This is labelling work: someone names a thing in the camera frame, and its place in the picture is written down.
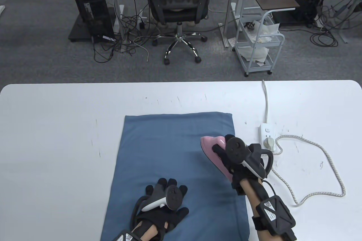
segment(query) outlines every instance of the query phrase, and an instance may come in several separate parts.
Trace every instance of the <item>blue towel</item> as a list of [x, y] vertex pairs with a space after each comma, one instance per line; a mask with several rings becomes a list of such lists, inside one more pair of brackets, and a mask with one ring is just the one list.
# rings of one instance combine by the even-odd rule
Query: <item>blue towel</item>
[[247, 241], [245, 197], [237, 196], [200, 146], [203, 136], [226, 134], [234, 134], [226, 113], [126, 116], [101, 241], [129, 229], [136, 201], [159, 178], [189, 188], [182, 206], [190, 213], [165, 241]]

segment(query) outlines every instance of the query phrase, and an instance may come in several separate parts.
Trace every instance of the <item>black glove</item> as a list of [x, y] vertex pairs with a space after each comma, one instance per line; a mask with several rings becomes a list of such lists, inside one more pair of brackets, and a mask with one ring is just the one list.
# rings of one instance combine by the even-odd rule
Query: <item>black glove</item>
[[[225, 140], [226, 143], [230, 138], [235, 137], [234, 135], [226, 135]], [[260, 148], [260, 144], [250, 144], [249, 146], [242, 145], [241, 147], [248, 148], [251, 152], [253, 152], [254, 148]], [[219, 145], [214, 145], [212, 150], [220, 157], [221, 161], [223, 162], [226, 169], [232, 174], [232, 183], [231, 187], [236, 190], [238, 195], [245, 195], [243, 188], [240, 186], [240, 181], [243, 179], [254, 179], [257, 180], [256, 177], [248, 168], [244, 167], [241, 164], [235, 164], [230, 161], [229, 157], [227, 156], [225, 150], [221, 148]], [[260, 159], [260, 163], [264, 166], [263, 159]]]
[[[170, 185], [177, 185], [177, 181], [175, 179], [169, 179], [168, 182], [165, 178], [161, 178], [158, 180], [158, 184], [161, 184], [163, 186], [163, 189], [165, 190]], [[181, 185], [179, 187], [182, 198], [187, 193], [187, 187], [185, 185]], [[146, 195], [151, 196], [153, 193], [154, 187], [152, 185], [148, 185], [146, 187]], [[147, 212], [140, 211], [133, 222], [132, 227], [135, 227], [138, 225], [139, 222], [142, 221], [142, 223], [146, 222], [149, 226], [155, 225], [158, 230], [158, 235], [154, 237], [152, 240], [163, 240], [163, 237], [165, 233], [172, 231], [177, 224], [181, 222], [182, 219], [185, 218], [185, 216], [189, 213], [189, 209], [186, 207], [180, 208], [178, 210], [170, 210], [167, 206], [164, 206], [162, 208], [157, 207], [152, 210], [149, 210]], [[140, 231], [141, 229], [134, 231], [137, 236], [141, 237], [143, 233]]]

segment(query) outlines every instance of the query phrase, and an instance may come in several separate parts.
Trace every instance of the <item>white table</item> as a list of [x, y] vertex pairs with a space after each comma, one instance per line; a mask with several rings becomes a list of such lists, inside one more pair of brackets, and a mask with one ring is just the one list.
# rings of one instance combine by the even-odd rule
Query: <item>white table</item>
[[[295, 235], [360, 240], [361, 87], [353, 81], [266, 85], [269, 122], [279, 134], [324, 146], [347, 189], [344, 198], [315, 196], [293, 208], [287, 188], [271, 173], [297, 221]], [[230, 112], [236, 135], [250, 144], [258, 142], [264, 110], [261, 82], [6, 86], [0, 95], [0, 240], [99, 241], [125, 115]], [[318, 148], [281, 144], [285, 151], [275, 168], [299, 200], [319, 190], [340, 192]], [[257, 240], [250, 225], [250, 240]]]

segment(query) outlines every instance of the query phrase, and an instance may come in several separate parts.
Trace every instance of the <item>forearm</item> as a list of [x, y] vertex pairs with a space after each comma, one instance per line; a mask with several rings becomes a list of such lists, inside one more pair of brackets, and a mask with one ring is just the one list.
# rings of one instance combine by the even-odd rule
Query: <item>forearm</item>
[[[138, 225], [132, 230], [134, 232], [135, 229], [142, 225], [142, 221], [138, 223]], [[155, 225], [152, 225], [144, 234], [141, 236], [142, 241], [150, 241], [151, 238], [155, 237], [158, 234], [158, 230]]]
[[[248, 200], [250, 202], [251, 208], [253, 210], [253, 215], [255, 217], [258, 217], [259, 214], [256, 210], [256, 206], [260, 204], [259, 198], [257, 197], [254, 189], [251, 187], [249, 181], [247, 179], [244, 179], [240, 182], [240, 185], [242, 186], [244, 192], [246, 193]], [[265, 231], [258, 231], [258, 238], [259, 241], [283, 241], [283, 239], [280, 236], [272, 236], [268, 230]]]

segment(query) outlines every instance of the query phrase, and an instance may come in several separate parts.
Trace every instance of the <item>white cart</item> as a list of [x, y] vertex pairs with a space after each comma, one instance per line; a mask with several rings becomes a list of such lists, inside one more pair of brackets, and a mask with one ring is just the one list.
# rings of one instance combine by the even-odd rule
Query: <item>white cart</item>
[[[240, 19], [238, 20], [238, 29], [236, 32], [235, 46], [232, 50], [236, 51], [236, 53], [237, 53], [240, 63], [242, 64], [243, 69], [245, 71], [245, 73], [244, 73], [245, 77], [248, 77], [249, 73], [256, 72], [256, 71], [267, 71], [268, 74], [272, 74], [273, 68], [274, 68], [275, 64], [277, 63], [280, 51], [282, 50], [282, 46], [284, 44], [285, 37], [279, 31], [275, 34], [261, 34], [262, 26], [274, 24], [273, 21], [271, 20], [271, 18], [268, 16], [272, 12], [289, 11], [289, 10], [294, 10], [295, 8], [269, 10], [269, 11], [264, 12], [263, 15], [262, 15], [262, 10], [260, 7], [249, 7], [247, 9], [253, 10], [253, 11], [254, 10], [259, 11], [260, 13], [259, 14], [253, 13], [252, 15], [244, 14], [243, 13], [244, 8], [242, 7], [242, 12], [241, 12], [242, 15], [241, 15]], [[260, 21], [260, 26], [257, 29], [257, 35], [256, 35], [255, 41], [250, 39], [250, 37], [244, 27], [244, 23], [253, 22], [254, 20]], [[246, 41], [242, 41], [242, 42], [238, 41], [240, 32], [243, 33], [243, 36]], [[270, 41], [258, 42], [259, 38], [262, 38], [262, 37], [269, 37]], [[246, 60], [240, 52], [242, 47], [247, 47], [247, 46], [250, 46], [253, 50], [250, 60]], [[253, 56], [254, 56], [255, 50], [258, 48], [262, 48], [262, 47], [267, 47], [267, 48], [277, 47], [278, 52], [274, 59], [272, 59], [270, 57], [270, 55], [268, 54], [265, 59], [265, 64], [263, 66], [259, 66], [257, 63], [255, 63], [253, 61]]]

